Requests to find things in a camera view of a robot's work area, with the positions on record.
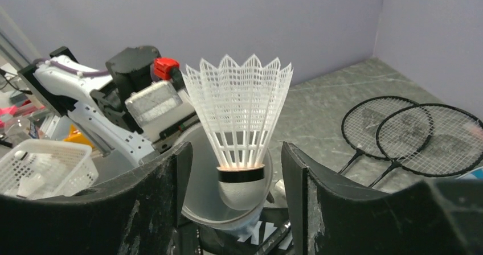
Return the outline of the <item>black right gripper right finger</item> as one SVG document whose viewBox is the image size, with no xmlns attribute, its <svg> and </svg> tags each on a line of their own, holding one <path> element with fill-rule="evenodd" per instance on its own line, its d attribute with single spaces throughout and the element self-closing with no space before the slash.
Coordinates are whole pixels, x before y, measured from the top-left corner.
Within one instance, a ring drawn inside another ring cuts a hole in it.
<svg viewBox="0 0 483 255">
<path fill-rule="evenodd" d="M 392 194 L 284 142 L 293 254 L 481 254 L 482 181 L 426 179 Z"/>
</svg>

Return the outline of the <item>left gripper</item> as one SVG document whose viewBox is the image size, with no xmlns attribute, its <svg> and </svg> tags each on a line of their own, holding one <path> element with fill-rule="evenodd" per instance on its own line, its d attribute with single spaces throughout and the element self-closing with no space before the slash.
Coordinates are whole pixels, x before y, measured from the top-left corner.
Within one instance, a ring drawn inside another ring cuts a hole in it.
<svg viewBox="0 0 483 255">
<path fill-rule="evenodd" d="M 179 63 L 154 46 L 127 47 L 108 59 L 112 81 L 105 88 L 105 115 L 142 135 L 155 148 L 170 148 L 195 118 Z"/>
</svg>

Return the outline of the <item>white shuttlecock tube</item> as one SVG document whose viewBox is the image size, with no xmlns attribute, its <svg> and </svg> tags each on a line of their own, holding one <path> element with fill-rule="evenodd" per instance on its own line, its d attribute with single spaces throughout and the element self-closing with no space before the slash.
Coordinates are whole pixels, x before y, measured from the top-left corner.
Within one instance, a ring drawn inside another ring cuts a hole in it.
<svg viewBox="0 0 483 255">
<path fill-rule="evenodd" d="M 225 205 L 219 193 L 218 160 L 203 130 L 197 123 L 185 130 L 175 144 L 190 142 L 193 161 L 182 214 L 189 220 L 222 231 L 238 231 L 258 222 L 265 200 L 250 210 L 237 211 Z"/>
</svg>

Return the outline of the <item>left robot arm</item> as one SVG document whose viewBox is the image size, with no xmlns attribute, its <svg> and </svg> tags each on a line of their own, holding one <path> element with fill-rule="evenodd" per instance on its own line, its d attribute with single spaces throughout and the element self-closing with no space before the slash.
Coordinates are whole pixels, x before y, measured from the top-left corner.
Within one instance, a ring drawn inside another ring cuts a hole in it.
<svg viewBox="0 0 483 255">
<path fill-rule="evenodd" d="M 18 75 L 47 109 L 68 117 L 102 153 L 118 151 L 133 167 L 169 150 L 199 122 L 179 63 L 154 46 L 125 48 L 102 71 L 60 47 Z"/>
</svg>

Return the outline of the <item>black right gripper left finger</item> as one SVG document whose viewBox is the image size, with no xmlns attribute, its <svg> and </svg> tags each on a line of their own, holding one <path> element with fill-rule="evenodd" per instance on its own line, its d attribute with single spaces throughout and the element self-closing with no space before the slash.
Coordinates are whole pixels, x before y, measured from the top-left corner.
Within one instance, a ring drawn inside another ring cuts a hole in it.
<svg viewBox="0 0 483 255">
<path fill-rule="evenodd" d="M 74 196 L 1 196 L 2 254 L 178 254 L 193 147 L 171 151 Z"/>
</svg>

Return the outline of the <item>white plastic shuttlecock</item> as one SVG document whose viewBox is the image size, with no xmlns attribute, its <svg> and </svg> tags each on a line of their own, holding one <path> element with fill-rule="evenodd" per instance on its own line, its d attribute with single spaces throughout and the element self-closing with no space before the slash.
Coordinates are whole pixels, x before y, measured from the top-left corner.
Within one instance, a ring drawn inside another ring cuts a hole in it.
<svg viewBox="0 0 483 255">
<path fill-rule="evenodd" d="M 257 55 L 218 65 L 201 59 L 182 72 L 190 102 L 218 161 L 223 203 L 237 211 L 256 207 L 268 192 L 265 155 L 284 106 L 293 66 L 279 58 L 263 64 Z"/>
</svg>

